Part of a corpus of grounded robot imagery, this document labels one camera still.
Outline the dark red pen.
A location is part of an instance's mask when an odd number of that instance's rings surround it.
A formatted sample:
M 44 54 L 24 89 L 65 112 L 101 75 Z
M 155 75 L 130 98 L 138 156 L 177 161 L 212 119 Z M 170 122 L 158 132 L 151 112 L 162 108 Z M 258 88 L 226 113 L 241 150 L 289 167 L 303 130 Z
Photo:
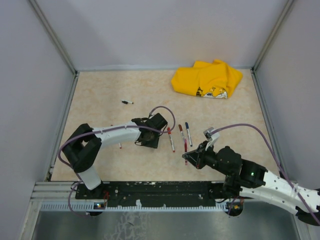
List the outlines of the dark red pen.
M 184 139 L 184 154 L 186 154 L 188 152 L 188 143 L 187 143 L 187 139 Z M 186 160 L 186 158 L 184 158 L 184 164 L 185 166 L 188 165 L 188 160 Z

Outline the white pen red tip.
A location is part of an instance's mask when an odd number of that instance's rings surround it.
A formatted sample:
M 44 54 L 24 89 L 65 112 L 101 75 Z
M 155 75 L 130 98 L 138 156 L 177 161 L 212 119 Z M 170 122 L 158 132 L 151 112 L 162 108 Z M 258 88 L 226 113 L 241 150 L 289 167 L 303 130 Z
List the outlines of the white pen red tip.
M 171 134 L 168 134 L 168 136 L 169 136 L 169 140 L 170 140 L 170 145 L 171 145 L 171 148 L 172 148 L 172 152 L 175 153 L 176 150 L 175 150 L 175 146 L 174 146 L 174 141 L 173 141 L 172 133 L 171 133 Z

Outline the white pen blue markings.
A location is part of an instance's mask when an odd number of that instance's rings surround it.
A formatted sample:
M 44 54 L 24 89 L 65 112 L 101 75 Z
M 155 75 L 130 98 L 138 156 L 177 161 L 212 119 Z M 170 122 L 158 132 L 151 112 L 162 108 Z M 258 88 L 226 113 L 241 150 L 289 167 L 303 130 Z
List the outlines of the white pen blue markings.
M 185 136 L 184 136 L 183 129 L 182 129 L 182 131 L 179 130 L 179 132 L 180 132 L 181 139 L 182 139 L 183 143 L 185 143 L 185 142 L 186 142 L 186 138 L 185 138 Z

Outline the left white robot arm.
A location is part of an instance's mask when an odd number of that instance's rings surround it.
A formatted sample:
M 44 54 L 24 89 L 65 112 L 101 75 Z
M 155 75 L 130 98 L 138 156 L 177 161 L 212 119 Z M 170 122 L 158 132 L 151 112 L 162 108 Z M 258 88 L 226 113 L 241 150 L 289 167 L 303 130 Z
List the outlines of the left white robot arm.
M 150 118 L 133 118 L 125 124 L 110 127 L 93 128 L 84 123 L 69 137 L 61 151 L 84 183 L 87 194 L 97 199 L 104 192 L 102 180 L 94 167 L 100 150 L 124 142 L 156 149 L 167 125 L 168 122 L 160 113 Z

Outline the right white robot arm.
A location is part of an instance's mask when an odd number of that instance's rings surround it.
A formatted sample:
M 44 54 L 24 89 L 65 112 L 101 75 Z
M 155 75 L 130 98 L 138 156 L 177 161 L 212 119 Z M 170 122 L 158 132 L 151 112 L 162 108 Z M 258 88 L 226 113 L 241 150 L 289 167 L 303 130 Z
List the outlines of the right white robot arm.
M 282 208 L 306 224 L 320 224 L 320 191 L 278 176 L 266 167 L 243 159 L 229 146 L 218 152 L 204 141 L 182 158 L 200 170 L 210 167 L 225 176 L 222 193 L 227 198 L 252 198 Z

